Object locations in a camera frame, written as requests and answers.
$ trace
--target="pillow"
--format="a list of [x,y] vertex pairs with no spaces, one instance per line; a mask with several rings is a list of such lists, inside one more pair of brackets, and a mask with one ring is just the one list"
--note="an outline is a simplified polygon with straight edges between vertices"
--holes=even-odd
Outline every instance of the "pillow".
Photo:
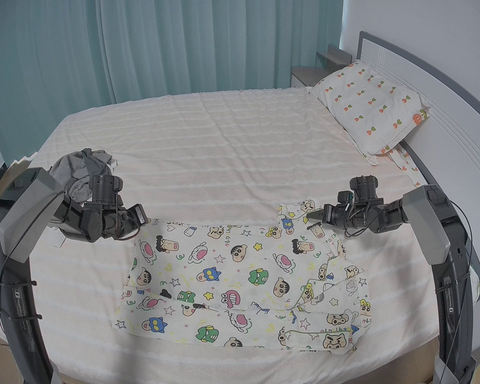
[[345,128],[372,164],[428,117],[420,96],[359,60],[322,79],[310,92]]

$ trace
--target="white wall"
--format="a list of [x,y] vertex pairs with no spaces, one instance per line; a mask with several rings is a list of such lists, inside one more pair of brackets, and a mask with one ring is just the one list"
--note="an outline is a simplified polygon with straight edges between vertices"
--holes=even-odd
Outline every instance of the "white wall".
[[365,31],[424,59],[480,100],[479,0],[344,0],[340,48]]

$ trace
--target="bed sheet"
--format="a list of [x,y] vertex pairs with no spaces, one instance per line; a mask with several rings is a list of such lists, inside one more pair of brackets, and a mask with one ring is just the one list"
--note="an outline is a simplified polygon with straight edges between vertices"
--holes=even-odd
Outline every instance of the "bed sheet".
[[[304,88],[164,96],[66,117],[32,166],[91,147],[118,160],[127,207],[149,217],[212,225],[269,225],[278,204],[335,203],[350,178],[374,174],[391,201],[413,188],[389,158],[369,165],[328,110]],[[433,339],[437,308],[430,267],[408,225],[344,240],[369,272],[375,321],[345,356],[261,348],[208,348],[111,328],[133,243],[49,242],[31,254],[35,300],[50,358],[89,383],[341,383]]]

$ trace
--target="curtain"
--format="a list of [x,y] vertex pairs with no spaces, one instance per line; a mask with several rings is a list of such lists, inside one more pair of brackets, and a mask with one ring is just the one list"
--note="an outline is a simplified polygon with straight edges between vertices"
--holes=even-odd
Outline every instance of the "curtain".
[[286,88],[338,47],[342,0],[0,0],[0,152],[67,115],[167,94]]

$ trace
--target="gray knit fabric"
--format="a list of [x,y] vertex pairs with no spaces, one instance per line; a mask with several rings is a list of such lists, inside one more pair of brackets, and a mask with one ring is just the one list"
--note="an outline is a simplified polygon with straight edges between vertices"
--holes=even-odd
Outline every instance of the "gray knit fabric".
[[85,148],[58,159],[50,168],[49,174],[64,187],[75,202],[81,203],[92,197],[89,181],[93,176],[111,175],[107,167],[111,160],[112,155],[104,150],[92,152],[90,148]]

